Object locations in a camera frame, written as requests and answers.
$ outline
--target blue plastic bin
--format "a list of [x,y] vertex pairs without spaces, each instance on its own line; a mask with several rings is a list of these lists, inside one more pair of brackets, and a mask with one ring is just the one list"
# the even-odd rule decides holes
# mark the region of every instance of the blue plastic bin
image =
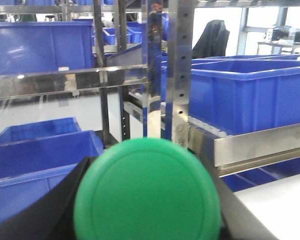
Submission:
[[81,132],[81,128],[75,117],[33,122],[6,127],[0,133],[0,144],[46,138],[74,132]]
[[0,75],[92,68],[88,22],[0,22]]
[[132,28],[141,27],[141,23],[138,23],[137,21],[127,21],[126,25]]
[[[214,63],[220,62],[220,59],[207,59],[207,58],[198,58],[192,59],[191,62],[193,63],[191,66],[192,68],[196,67],[196,64],[204,64],[204,63]],[[167,90],[167,74],[168,74],[168,56],[162,56],[161,62],[161,100],[166,101],[166,90]]]
[[55,5],[55,0],[26,0],[26,5],[40,5],[40,6],[46,6],[46,5]]
[[131,43],[140,44],[142,42],[142,28],[141,27],[128,27],[128,33],[131,34]]
[[222,177],[222,180],[228,185],[228,187],[233,192],[237,192],[240,190],[249,189],[257,186],[256,183],[249,181],[248,179],[245,179],[244,177],[238,174],[224,176]]
[[271,59],[271,60],[297,60],[300,54],[270,54],[270,55],[235,55],[235,56],[212,56],[207,59]]
[[0,6],[18,5],[19,0],[0,0]]
[[93,5],[94,4],[93,0],[73,0],[73,2],[78,5]]
[[73,19],[73,21],[75,22],[88,22],[91,24],[91,43],[92,43],[92,46],[95,45],[95,38],[96,38],[96,34],[95,34],[95,29],[93,27],[93,18],[75,18]]
[[93,131],[0,145],[0,222],[44,196],[84,157],[103,151]]
[[[104,42],[108,45],[116,44],[116,29],[114,27],[104,27],[103,29]],[[131,34],[126,34],[126,43],[131,42]]]
[[114,0],[103,0],[103,2],[106,5],[113,5],[114,4]]
[[262,168],[278,179],[287,178],[300,174],[300,158],[279,162]]
[[300,158],[222,177],[233,191],[240,191],[300,174]]
[[229,60],[195,68],[190,116],[230,135],[300,123],[300,61]]

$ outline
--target shelf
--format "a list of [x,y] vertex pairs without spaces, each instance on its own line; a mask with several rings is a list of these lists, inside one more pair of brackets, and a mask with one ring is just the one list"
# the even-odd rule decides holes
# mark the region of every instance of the shelf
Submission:
[[220,176],[300,157],[300,123],[218,137],[189,117],[189,149],[209,158]]
[[[130,43],[126,45],[126,49],[133,48],[140,43]],[[95,53],[96,52],[96,47],[92,47],[92,51]],[[104,45],[104,53],[105,54],[112,54],[117,52],[117,45]]]
[[197,8],[254,8],[254,7],[300,7],[300,0],[208,0],[199,1]]
[[[147,66],[143,64],[0,75],[0,100],[138,85],[147,82],[146,76]],[[70,89],[66,82],[76,87]]]
[[[18,6],[0,6],[0,14],[60,14],[62,12],[62,7],[59,6],[37,6],[37,5],[18,5]],[[71,5],[70,12],[72,13],[93,13],[93,5]],[[103,13],[113,13],[113,5],[102,5],[101,12]],[[141,8],[127,8],[127,13],[140,13]]]
[[61,6],[0,6],[0,14],[60,14]]

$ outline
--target white floor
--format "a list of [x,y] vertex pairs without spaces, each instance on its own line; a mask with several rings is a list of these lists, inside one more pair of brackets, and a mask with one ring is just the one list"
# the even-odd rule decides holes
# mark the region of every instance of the white floor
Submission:
[[[82,130],[97,131],[102,129],[101,105],[98,94],[51,101],[41,98],[36,102],[14,104],[18,101],[18,99],[13,99],[2,102],[0,106],[0,132],[12,125],[66,117],[76,117]],[[108,95],[108,108],[110,132],[120,141],[120,112],[117,94]],[[130,118],[130,122],[133,126],[131,137],[142,137],[142,124],[134,117]]]
[[[0,106],[0,132],[8,126],[37,121],[76,117],[82,130],[101,130],[99,95],[81,95],[78,98]],[[120,138],[119,102],[117,94],[109,94],[110,132]],[[131,137],[142,137],[142,124],[130,118]],[[252,213],[280,240],[300,240],[300,174],[236,193]]]

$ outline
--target black jacket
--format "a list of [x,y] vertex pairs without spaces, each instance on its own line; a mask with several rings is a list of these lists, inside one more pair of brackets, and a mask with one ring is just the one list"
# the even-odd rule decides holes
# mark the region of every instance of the black jacket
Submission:
[[192,58],[225,56],[229,34],[230,32],[226,30],[223,20],[208,22],[199,41],[193,48]]

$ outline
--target green lid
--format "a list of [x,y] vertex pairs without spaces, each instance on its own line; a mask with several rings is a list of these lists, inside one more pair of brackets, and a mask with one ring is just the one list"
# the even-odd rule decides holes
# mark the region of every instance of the green lid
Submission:
[[139,138],[95,161],[78,189],[78,240],[216,240],[221,213],[212,179],[186,149]]

